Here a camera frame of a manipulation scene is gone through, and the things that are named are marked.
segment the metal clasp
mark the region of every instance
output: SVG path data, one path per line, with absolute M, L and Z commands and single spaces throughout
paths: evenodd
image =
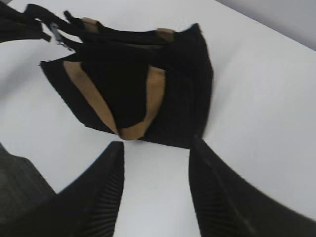
M 58 32 L 58 29 L 59 29 L 59 26 L 56 23 L 52 22 L 50 24 L 50 30 L 54 34 L 54 37 L 55 37 L 55 40 L 56 40 L 56 44 L 62 45 L 65 48 L 67 48 L 68 50 L 72 51 L 72 49 L 63 42 L 63 38 L 61 37 L 60 33 Z

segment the black ribbed plastic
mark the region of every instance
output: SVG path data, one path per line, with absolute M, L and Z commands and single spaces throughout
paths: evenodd
M 0 143 L 0 228 L 55 195 L 27 158 L 11 155 Z
M 190 153 L 189 180 L 201 236 L 243 237 L 214 173 L 194 149 Z
M 124 185 L 124 160 L 118 159 L 104 187 L 100 190 L 94 208 L 76 237 L 111 237 L 118 217 Z
M 194 138 L 189 181 L 202 237 L 316 237 L 316 222 L 272 200 Z

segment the white surface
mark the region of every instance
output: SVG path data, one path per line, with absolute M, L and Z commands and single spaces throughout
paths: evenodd
M 315 0 L 217 0 L 316 50 Z
M 213 63 L 205 140 L 274 199 L 316 219 L 316 52 L 212 0 L 33 1 L 62 16 L 144 31 L 200 23 Z M 24 3 L 13 1 L 18 10 Z M 69 54 L 39 40 L 0 44 L 0 141 L 28 157 L 55 191 L 116 136 L 85 128 L 38 66 Z M 125 142 L 125 188 L 116 237 L 198 237 L 185 149 Z

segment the black fabric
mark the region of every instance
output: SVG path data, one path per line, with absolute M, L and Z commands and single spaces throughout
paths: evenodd
M 124 183 L 122 142 L 56 197 L 0 228 L 1 237 L 113 236 Z
M 0 1 L 0 43 L 39 39 L 50 41 L 50 36 L 42 32 L 39 21 L 28 18 Z
M 190 150 L 189 181 L 202 237 L 314 237 L 316 222 L 243 180 L 200 138 Z
M 85 31 L 83 21 L 80 18 L 75 18 L 71 15 L 69 11 L 65 11 L 64 15 L 66 19 L 73 25 L 78 26 L 81 30 Z M 103 35 L 111 41 L 124 42 L 124 43 L 145 43 L 148 41 L 143 40 L 152 40 L 152 44 L 165 44 L 163 39 L 157 37 L 156 31 L 147 31 L 147 32 L 132 32 L 132 31 L 119 31 L 114 30 L 109 27 L 103 26 L 100 22 L 97 22 L 99 35 Z M 81 40 L 85 43 L 97 42 L 94 38 L 91 38 L 91 34 L 87 33 L 81 37 Z
M 198 24 L 175 34 L 175 41 L 163 48 L 163 58 L 192 81 L 192 133 L 202 137 L 210 108 L 213 69 L 208 57 L 206 42 Z
M 131 127 L 145 118 L 148 65 L 112 60 L 81 64 L 107 102 L 117 128 Z
M 28 159 L 11 155 L 0 143 L 0 227 L 55 195 Z
M 113 133 L 69 80 L 62 66 L 62 60 L 41 62 L 40 65 L 48 80 L 79 121 L 87 127 Z M 187 148 L 192 137 L 190 133 L 192 94 L 191 81 L 172 68 L 167 69 L 165 95 L 159 114 L 140 140 Z

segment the tan strap tab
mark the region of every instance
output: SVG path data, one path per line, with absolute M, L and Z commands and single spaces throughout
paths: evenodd
M 98 21 L 87 17 L 82 18 L 82 21 L 86 31 L 99 33 L 99 29 L 97 26 Z
M 72 83 L 81 92 L 100 120 L 109 127 L 110 130 L 118 135 L 119 133 L 116 123 L 108 104 L 105 102 L 92 80 L 81 68 L 81 62 L 65 61 L 64 67 Z
M 142 122 L 119 130 L 124 140 L 135 140 L 145 135 L 148 127 L 157 116 L 165 90 L 165 70 L 149 66 L 146 82 L 146 116 Z
M 157 35 L 167 42 L 174 41 L 174 30 L 166 28 L 157 28 Z

